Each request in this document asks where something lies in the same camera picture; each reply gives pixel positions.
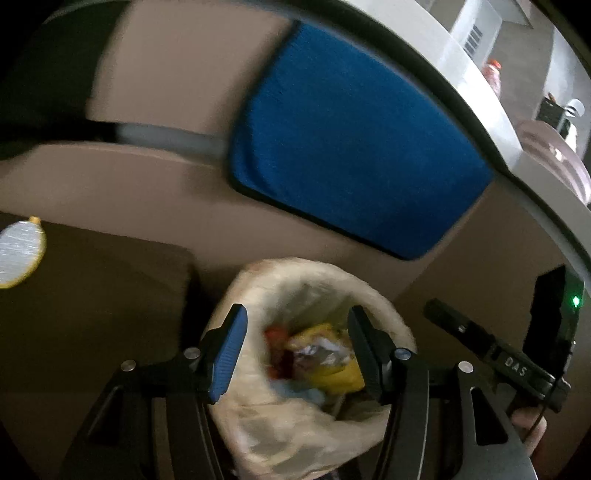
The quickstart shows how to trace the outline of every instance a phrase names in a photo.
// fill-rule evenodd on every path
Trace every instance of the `plastic bottle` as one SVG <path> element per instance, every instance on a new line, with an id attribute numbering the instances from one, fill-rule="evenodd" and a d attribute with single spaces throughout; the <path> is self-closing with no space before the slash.
<path id="1" fill-rule="evenodd" d="M 482 74 L 497 98 L 501 98 L 501 64 L 494 59 L 490 59 L 482 67 Z"/>

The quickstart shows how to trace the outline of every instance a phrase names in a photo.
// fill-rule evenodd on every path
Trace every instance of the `gray wall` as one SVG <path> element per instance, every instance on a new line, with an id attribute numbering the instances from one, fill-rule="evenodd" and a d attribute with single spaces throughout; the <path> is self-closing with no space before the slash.
<path id="1" fill-rule="evenodd" d="M 435 3 L 435 0 L 417 0 L 417 3 L 428 12 L 429 10 L 431 10 L 431 7 Z"/>
<path id="2" fill-rule="evenodd" d="M 491 57 L 501 62 L 501 104 L 516 125 L 533 119 L 544 97 L 554 25 L 536 7 L 531 27 L 503 22 Z"/>
<path id="3" fill-rule="evenodd" d="M 495 43 L 502 18 L 487 0 L 437 0 L 429 13 L 463 47 L 472 26 L 482 32 L 474 63 L 482 67 Z"/>
<path id="4" fill-rule="evenodd" d="M 552 93 L 559 105 L 565 105 L 572 98 L 583 102 L 586 113 L 570 120 L 577 127 L 577 154 L 584 156 L 591 131 L 591 80 L 557 29 L 554 29 L 554 46 L 544 92 Z"/>
<path id="5" fill-rule="evenodd" d="M 474 52 L 472 60 L 478 68 L 481 68 L 489 58 L 495 45 L 495 40 L 501 29 L 503 19 L 487 0 L 482 0 L 474 23 L 482 32 L 482 38 L 480 39 L 478 48 Z"/>
<path id="6" fill-rule="evenodd" d="M 431 6 L 429 13 L 443 26 L 443 28 L 447 31 L 451 31 L 464 3 L 465 0 L 436 0 Z"/>
<path id="7" fill-rule="evenodd" d="M 523 7 L 515 0 L 489 0 L 493 8 L 499 12 L 504 21 L 529 25 L 530 21 L 526 16 Z"/>

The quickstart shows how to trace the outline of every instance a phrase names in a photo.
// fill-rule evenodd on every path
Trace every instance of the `black device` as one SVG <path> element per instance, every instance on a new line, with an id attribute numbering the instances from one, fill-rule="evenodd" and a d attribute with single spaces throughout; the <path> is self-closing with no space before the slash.
<path id="1" fill-rule="evenodd" d="M 562 265 L 535 281 L 523 352 L 554 376 L 566 372 L 583 304 L 583 281 Z"/>
<path id="2" fill-rule="evenodd" d="M 523 351 L 487 332 L 440 300 L 425 317 L 471 350 L 530 403 L 559 412 L 570 392 L 563 378 L 574 351 L 584 283 L 565 265 L 537 278 Z"/>
<path id="3" fill-rule="evenodd" d="M 549 98 L 544 98 L 540 103 L 538 115 L 535 119 L 547 123 L 557 132 L 560 132 L 564 125 L 564 121 L 566 120 L 566 115 L 564 113 L 564 108 Z"/>
<path id="4" fill-rule="evenodd" d="M 392 405 L 374 480 L 420 478 L 430 398 L 444 400 L 439 478 L 537 480 L 521 439 L 472 364 L 427 368 L 375 329 L 360 306 L 349 311 L 348 331 L 368 392 Z"/>

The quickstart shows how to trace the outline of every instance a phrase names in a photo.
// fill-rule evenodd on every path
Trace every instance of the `blue gripper pad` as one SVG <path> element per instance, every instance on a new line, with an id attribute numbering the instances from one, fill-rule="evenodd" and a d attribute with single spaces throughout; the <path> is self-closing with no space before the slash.
<path id="1" fill-rule="evenodd" d="M 227 330 L 226 337 L 222 341 L 222 345 L 217 352 L 212 366 L 212 382 L 209 387 L 209 398 L 213 403 L 217 402 L 228 390 L 238 355 L 244 343 L 248 325 L 248 314 L 244 305 L 234 304 L 226 320 L 224 320 L 224 324 L 228 321 L 231 322 L 231 325 Z M 224 325 L 218 330 L 220 330 L 220 333 L 223 333 L 225 330 Z"/>

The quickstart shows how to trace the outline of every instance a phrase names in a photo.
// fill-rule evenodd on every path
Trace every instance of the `plastic bag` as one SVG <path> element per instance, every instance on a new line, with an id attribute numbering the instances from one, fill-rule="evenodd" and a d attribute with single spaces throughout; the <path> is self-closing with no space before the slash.
<path id="1" fill-rule="evenodd" d="M 228 391 L 210 411 L 241 472 L 265 480 L 313 479 L 383 439 L 388 406 L 367 402 L 335 420 L 306 400 L 274 391 L 264 332 L 283 325 L 293 334 L 324 322 L 344 329 L 349 309 L 360 304 L 397 346 L 416 351 L 409 328 L 387 299 L 334 265 L 292 258 L 244 269 L 207 328 L 220 326 L 234 303 L 246 307 L 248 331 Z"/>
<path id="2" fill-rule="evenodd" d="M 330 323 L 310 327 L 287 342 L 294 354 L 293 376 L 330 395 L 344 395 L 365 386 L 349 338 Z"/>

